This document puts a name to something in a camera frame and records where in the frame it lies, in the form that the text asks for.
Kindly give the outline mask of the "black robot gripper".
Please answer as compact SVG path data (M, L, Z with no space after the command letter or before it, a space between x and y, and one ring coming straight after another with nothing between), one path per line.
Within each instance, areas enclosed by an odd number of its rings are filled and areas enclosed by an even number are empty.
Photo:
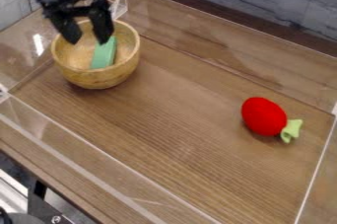
M45 17L69 43L76 44L83 35L76 17L88 17L99 43L108 42L115 32L108 0L37 0L37 2L43 6Z

